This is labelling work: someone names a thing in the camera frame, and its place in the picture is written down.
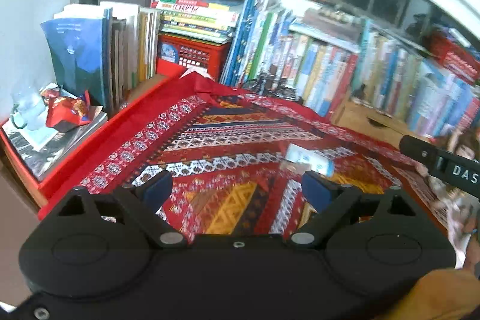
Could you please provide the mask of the person right hand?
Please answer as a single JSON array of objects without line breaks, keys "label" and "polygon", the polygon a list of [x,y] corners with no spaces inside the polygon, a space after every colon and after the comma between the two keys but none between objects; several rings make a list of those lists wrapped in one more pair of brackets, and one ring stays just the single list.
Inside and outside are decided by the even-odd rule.
[{"label": "person right hand", "polygon": [[432,271],[377,319],[479,319],[479,280],[465,269]]}]

